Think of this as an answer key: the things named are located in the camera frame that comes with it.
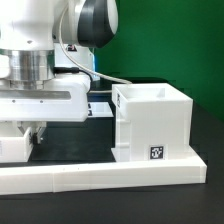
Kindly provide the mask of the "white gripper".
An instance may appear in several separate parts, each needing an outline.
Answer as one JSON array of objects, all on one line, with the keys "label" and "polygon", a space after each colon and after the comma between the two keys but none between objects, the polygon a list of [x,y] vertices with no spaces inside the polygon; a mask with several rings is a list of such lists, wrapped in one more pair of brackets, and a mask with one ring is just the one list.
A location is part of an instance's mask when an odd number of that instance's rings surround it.
[{"label": "white gripper", "polygon": [[[88,116],[87,75],[58,75],[43,90],[0,90],[0,121],[18,121],[22,134],[33,129],[28,121],[83,122]],[[46,122],[34,124],[33,142],[40,144]]]}]

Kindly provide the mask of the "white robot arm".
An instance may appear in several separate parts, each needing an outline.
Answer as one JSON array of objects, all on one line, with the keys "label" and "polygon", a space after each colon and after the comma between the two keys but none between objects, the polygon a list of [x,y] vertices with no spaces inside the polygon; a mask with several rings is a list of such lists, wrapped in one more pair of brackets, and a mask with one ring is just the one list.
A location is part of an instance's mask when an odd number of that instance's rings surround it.
[{"label": "white robot arm", "polygon": [[117,27],[115,0],[0,0],[0,139],[85,121],[91,79],[57,66],[55,45],[100,48]]}]

